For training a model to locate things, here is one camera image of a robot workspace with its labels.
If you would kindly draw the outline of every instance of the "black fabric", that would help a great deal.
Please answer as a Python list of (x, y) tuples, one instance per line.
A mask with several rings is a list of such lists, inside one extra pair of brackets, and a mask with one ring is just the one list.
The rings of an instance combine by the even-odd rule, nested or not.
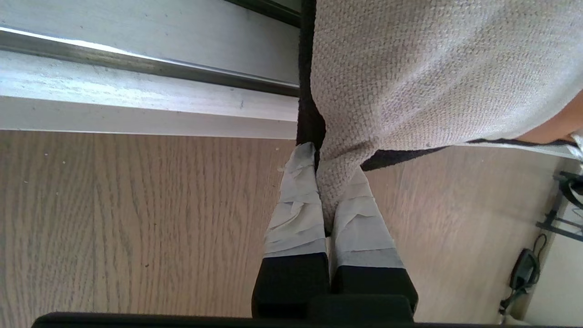
[[(297, 135), (296, 144), (301, 145), (306, 142), (313, 142), (316, 150), (322, 147), (322, 141), (326, 136), (326, 124), (324, 118), (318, 112), (314, 99), (312, 98), (310, 75), (312, 71), (312, 46), (314, 44), (314, 22), (316, 17), (316, 1), (302, 0), (301, 3), (301, 29), (300, 29), (300, 46), (299, 46), (299, 72), (300, 72), (300, 101), (299, 113), (297, 119)], [(489, 142), (498, 144), (513, 144), (522, 146), (534, 146), (530, 142), (522, 142), (517, 140), (485, 140), (479, 139), (470, 141), (471, 143)], [(548, 145), (564, 145), (572, 144), (567, 141), (555, 141)], [(424, 149), (421, 151), (392, 151), (379, 149), (368, 160), (362, 163), (361, 167), (364, 171), (384, 168), (406, 162), (423, 155), (427, 155), (446, 147)], [(315, 167), (318, 167), (319, 153), (316, 153)]]

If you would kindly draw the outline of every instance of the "black object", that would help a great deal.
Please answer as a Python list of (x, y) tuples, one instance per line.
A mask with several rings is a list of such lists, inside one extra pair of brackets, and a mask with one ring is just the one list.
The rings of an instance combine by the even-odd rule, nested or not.
[(271, 0), (226, 0), (280, 22), (300, 27), (300, 13)]
[[(535, 249), (537, 247), (538, 241), (544, 239), (543, 245), (541, 245), (538, 254), (535, 255)], [(532, 288), (539, 281), (540, 277), (540, 254), (545, 248), (547, 243), (547, 236), (541, 233), (535, 240), (535, 244), (531, 249), (524, 248), (518, 260), (514, 264), (512, 273), (510, 275), (509, 286), (512, 288), (512, 293), (507, 299), (500, 301), (500, 314), (506, 314), (507, 308), (516, 301), (520, 296), (525, 295), (529, 288)]]
[(119, 315), (105, 313), (51, 313), (33, 328), (500, 328), (497, 324), (456, 323), (330, 323), (294, 320), (257, 320), (229, 317)]
[(556, 195), (556, 198), (553, 203), (553, 207), (546, 214), (546, 218), (543, 222), (537, 222), (536, 226), (550, 231), (554, 233), (558, 233), (559, 235), (563, 235), (565, 237), (569, 237), (571, 239), (579, 240), (583, 242), (583, 236), (578, 235), (576, 233), (560, 229), (555, 226), (555, 222), (563, 222), (570, 226), (574, 226), (575, 228), (583, 231), (583, 225), (580, 225), (575, 222), (571, 222), (569, 220), (559, 218), (559, 208), (561, 207), (561, 203), (563, 202), (563, 197), (566, 198), (569, 202), (573, 203), (579, 210), (583, 210), (583, 204), (575, 197), (574, 193), (579, 194), (581, 191), (581, 186), (583, 184), (583, 176), (576, 175), (574, 173), (561, 171), (558, 176), (554, 177), (555, 180), (559, 182), (559, 192)]
[(419, 297), (404, 268), (340, 266), (329, 282), (325, 253), (267, 257), (253, 318), (320, 323), (413, 322)]
[(334, 294), (402, 296), (415, 313), (419, 296), (404, 268), (339, 266), (332, 280)]
[(253, 290), (253, 317), (305, 319), (308, 303), (329, 293), (329, 281), (326, 253), (266, 257)]

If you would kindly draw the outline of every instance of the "metal window track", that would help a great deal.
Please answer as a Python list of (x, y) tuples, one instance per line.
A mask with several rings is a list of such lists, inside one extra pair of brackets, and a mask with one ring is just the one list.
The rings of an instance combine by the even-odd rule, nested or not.
[(270, 0), (226, 0), (280, 22), (300, 28), (300, 13)]
[(300, 93), (299, 86), (294, 83), (189, 62), (139, 55), (102, 44), (62, 39), (5, 26), (0, 26), (0, 50), (277, 95), (298, 97)]

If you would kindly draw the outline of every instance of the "black cable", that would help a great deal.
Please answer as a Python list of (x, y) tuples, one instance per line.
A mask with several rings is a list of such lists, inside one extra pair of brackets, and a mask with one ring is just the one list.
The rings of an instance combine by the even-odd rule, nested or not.
[(536, 259), (539, 260), (540, 263), (540, 253), (543, 251), (543, 249), (545, 249), (546, 246), (546, 242), (547, 242), (547, 236), (544, 233), (541, 233), (536, 239), (535, 239), (535, 243), (532, 245), (532, 251), (534, 252), (536, 250), (536, 244), (539, 242), (539, 239), (541, 237), (544, 237), (545, 241), (543, 242), (543, 246), (540, 247), (539, 252), (536, 254)]
[(545, 249), (546, 244), (547, 244), (547, 236), (544, 233), (541, 233), (540, 235), (538, 235), (538, 237), (536, 237), (534, 244), (532, 245), (532, 252), (534, 253), (536, 251), (536, 246), (539, 243), (539, 240), (543, 238), (543, 245), (540, 247), (539, 252), (536, 254), (536, 263), (534, 265), (533, 268), (533, 272), (532, 275), (534, 275), (534, 278), (525, 282), (524, 285), (513, 289), (512, 293), (510, 293), (510, 296), (507, 299), (503, 299), (502, 301), (500, 301), (500, 308), (498, 310), (498, 312), (501, 315), (505, 315), (506, 314), (506, 309), (514, 302), (516, 301), (517, 298), (519, 298), (522, 295), (525, 295), (528, 293), (528, 289), (533, 287), (534, 285), (536, 285), (537, 282), (539, 282), (539, 277), (540, 277), (540, 254), (543, 251), (543, 249)]

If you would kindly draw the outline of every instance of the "beige knit sweater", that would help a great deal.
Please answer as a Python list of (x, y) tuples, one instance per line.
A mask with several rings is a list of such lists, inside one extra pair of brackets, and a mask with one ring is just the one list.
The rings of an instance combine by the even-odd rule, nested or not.
[(324, 216), (378, 149), (515, 138), (583, 89), (583, 1), (317, 0)]

